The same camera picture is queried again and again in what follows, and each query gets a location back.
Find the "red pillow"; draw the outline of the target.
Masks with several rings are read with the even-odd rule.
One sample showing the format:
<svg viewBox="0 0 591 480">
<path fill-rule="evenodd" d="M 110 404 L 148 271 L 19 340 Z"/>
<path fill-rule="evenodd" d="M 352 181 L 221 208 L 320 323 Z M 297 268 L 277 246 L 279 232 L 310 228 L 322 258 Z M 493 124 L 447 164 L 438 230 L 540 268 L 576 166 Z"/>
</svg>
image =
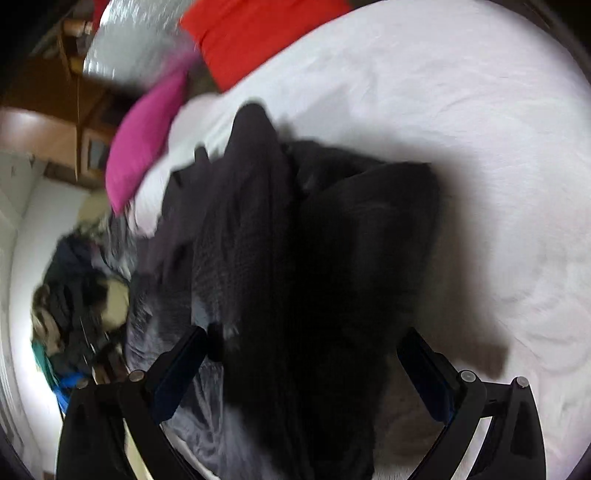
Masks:
<svg viewBox="0 0 591 480">
<path fill-rule="evenodd" d="M 351 10 L 341 0 L 200 0 L 179 26 L 224 92 L 305 34 Z"/>
</svg>

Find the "brown wooden wardrobe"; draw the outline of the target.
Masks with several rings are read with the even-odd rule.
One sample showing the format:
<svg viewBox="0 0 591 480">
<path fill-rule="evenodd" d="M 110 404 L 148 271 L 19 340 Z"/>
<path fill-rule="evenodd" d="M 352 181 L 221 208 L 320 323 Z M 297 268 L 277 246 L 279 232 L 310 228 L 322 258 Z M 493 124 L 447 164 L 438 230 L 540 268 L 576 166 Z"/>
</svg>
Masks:
<svg viewBox="0 0 591 480">
<path fill-rule="evenodd" d="M 1 148 L 48 164 L 47 176 L 84 188 L 104 185 L 116 130 L 134 98 L 83 76 L 80 40 L 90 21 L 66 18 L 50 38 L 54 51 L 26 57 L 1 91 Z"/>
</svg>

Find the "pile of mixed clothes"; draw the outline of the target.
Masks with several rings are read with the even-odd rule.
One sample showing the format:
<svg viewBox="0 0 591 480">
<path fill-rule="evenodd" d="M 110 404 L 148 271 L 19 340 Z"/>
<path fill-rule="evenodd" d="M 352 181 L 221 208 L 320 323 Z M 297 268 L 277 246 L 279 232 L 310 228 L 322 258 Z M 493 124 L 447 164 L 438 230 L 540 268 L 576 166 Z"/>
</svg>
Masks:
<svg viewBox="0 0 591 480">
<path fill-rule="evenodd" d="M 72 231 L 62 236 L 31 304 L 31 346 L 50 388 L 82 378 L 111 383 L 124 360 L 135 240 L 104 191 L 84 200 Z"/>
</svg>

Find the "dark grey padded jacket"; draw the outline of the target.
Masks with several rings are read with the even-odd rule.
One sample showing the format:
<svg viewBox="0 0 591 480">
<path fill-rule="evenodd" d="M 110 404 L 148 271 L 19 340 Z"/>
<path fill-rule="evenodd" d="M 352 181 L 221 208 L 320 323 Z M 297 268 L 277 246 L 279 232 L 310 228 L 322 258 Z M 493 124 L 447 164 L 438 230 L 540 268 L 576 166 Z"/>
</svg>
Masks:
<svg viewBox="0 0 591 480">
<path fill-rule="evenodd" d="M 138 245 L 127 354 L 209 350 L 169 429 L 221 479 L 369 479 L 394 336 L 439 213 L 435 172 L 280 137 L 256 103 L 173 173 Z"/>
</svg>

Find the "magenta pillow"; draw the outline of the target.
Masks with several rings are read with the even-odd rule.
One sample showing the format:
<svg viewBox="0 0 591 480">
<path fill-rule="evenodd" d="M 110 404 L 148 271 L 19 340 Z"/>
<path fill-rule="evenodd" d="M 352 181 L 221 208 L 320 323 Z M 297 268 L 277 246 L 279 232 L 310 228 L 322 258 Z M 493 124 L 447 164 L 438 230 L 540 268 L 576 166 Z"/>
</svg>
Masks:
<svg viewBox="0 0 591 480">
<path fill-rule="evenodd" d="M 105 170 L 106 193 L 115 214 L 124 212 L 159 158 L 170 125 L 183 105 L 186 84 L 185 71 L 169 75 L 135 102 L 118 127 Z"/>
</svg>

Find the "white quilted bedspread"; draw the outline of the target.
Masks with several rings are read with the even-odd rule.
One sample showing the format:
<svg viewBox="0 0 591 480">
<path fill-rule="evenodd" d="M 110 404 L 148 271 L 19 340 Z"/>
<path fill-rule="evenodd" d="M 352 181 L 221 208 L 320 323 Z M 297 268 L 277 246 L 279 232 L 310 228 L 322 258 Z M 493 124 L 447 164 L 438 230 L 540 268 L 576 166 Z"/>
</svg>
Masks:
<svg viewBox="0 0 591 480">
<path fill-rule="evenodd" d="M 483 378 L 530 380 L 547 475 L 567 478 L 590 444 L 590 85 L 572 55 L 490 1 L 356 9 L 180 109 L 131 203 L 137 231 L 250 100 L 290 138 L 432 168 L 440 217 L 413 322 Z"/>
</svg>

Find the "blue sleeve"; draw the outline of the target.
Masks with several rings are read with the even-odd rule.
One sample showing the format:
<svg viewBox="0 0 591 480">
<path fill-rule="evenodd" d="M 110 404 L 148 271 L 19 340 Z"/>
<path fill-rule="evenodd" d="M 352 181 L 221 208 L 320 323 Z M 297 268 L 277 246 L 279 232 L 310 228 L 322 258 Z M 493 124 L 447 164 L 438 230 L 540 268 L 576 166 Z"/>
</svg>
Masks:
<svg viewBox="0 0 591 480">
<path fill-rule="evenodd" d="M 64 377 L 56 377 L 54 379 L 52 391 L 56 397 L 59 411 L 62 415 L 65 415 L 67 412 L 72 392 L 81 381 L 87 379 L 87 375 L 80 373 L 73 373 Z"/>
</svg>

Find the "silver foil insulation sheet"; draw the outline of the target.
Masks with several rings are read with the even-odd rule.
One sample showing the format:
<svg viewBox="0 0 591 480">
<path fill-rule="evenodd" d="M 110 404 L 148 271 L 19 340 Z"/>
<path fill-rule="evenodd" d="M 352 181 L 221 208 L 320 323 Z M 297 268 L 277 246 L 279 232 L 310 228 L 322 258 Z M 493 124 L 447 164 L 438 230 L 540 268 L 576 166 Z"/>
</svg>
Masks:
<svg viewBox="0 0 591 480">
<path fill-rule="evenodd" d="M 103 11 L 83 74 L 128 91 L 145 91 L 200 60 L 179 21 L 186 0 L 114 0 Z"/>
</svg>

